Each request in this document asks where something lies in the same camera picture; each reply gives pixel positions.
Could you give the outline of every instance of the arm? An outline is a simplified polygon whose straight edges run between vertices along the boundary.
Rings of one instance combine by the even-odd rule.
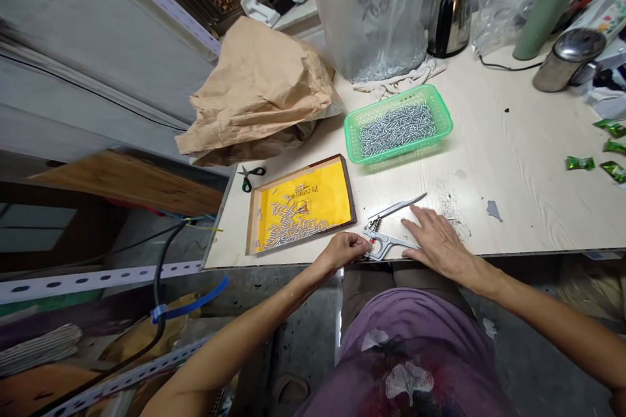
[[[445,217],[430,209],[411,210],[421,226],[409,220],[402,220],[402,224],[422,250],[406,250],[404,257],[425,264],[525,320],[578,367],[611,389],[616,414],[626,416],[626,342],[587,315],[472,255]]]
[[[261,304],[215,334],[153,396],[142,417],[208,415],[217,393],[276,328],[340,267],[370,249],[354,233],[338,233],[309,267]]]

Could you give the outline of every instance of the wooden tabletop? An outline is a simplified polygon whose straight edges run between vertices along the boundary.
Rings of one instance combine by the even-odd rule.
[[[489,56],[490,62],[526,66],[511,57],[513,48]],[[377,165],[355,165],[348,173],[359,221],[348,231],[361,233],[366,219],[396,202],[428,192],[420,205],[454,222],[467,248],[479,255],[512,255],[626,248],[626,190],[599,167],[626,158],[602,153],[609,135],[592,126],[600,117],[575,91],[542,93],[532,87],[537,69],[489,70],[468,48],[447,60],[448,69],[429,80],[454,122],[452,133],[435,151],[415,152]],[[346,112],[371,103],[368,94],[335,79]],[[266,167],[260,185],[336,153],[346,156],[344,116],[322,121],[302,147],[257,162]],[[568,156],[592,156],[593,171],[565,170]],[[246,163],[248,168],[256,163]],[[245,255],[250,194],[235,175],[225,200],[206,268],[311,263],[332,233],[265,254]],[[487,214],[496,202],[501,219]],[[386,217],[380,233],[404,238],[402,210]],[[401,257],[395,247],[388,259]]]

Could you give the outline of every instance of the candy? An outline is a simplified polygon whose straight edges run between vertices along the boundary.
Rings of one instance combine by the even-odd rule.
[[[603,128],[615,138],[626,136],[626,127],[618,124],[611,119],[603,119],[601,121],[594,122],[593,125],[599,128]]]
[[[622,153],[622,155],[626,155],[626,145],[607,140],[604,144],[604,147],[602,148],[602,151],[612,151],[615,153]]]
[[[606,162],[600,165],[618,183],[626,182],[626,169],[615,162]]]
[[[567,169],[586,169],[590,170],[595,168],[593,158],[574,158],[573,156],[567,157]]]

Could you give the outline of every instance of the brown paper bag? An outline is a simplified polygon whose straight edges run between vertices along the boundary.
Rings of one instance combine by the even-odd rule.
[[[334,69],[308,44],[242,17],[228,30],[217,67],[191,96],[196,122],[176,137],[194,164],[264,160],[297,148],[304,122],[339,102]]]

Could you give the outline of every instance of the black scissors handle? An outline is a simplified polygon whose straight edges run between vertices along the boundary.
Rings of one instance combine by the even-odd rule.
[[[241,186],[241,189],[244,192],[252,191],[252,184],[250,183],[250,179],[248,179],[248,175],[251,175],[251,174],[255,176],[263,176],[265,174],[265,168],[259,166],[259,167],[254,168],[252,171],[246,172],[246,175],[243,177],[243,184]]]
[[[250,174],[253,174],[256,176],[263,176],[265,174],[265,168],[262,166],[259,166],[258,168],[254,168],[252,171],[250,171]]]
[[[252,185],[250,183],[250,179],[248,179],[246,176],[243,177],[243,185],[241,186],[241,189],[244,192],[251,192],[252,191]]]

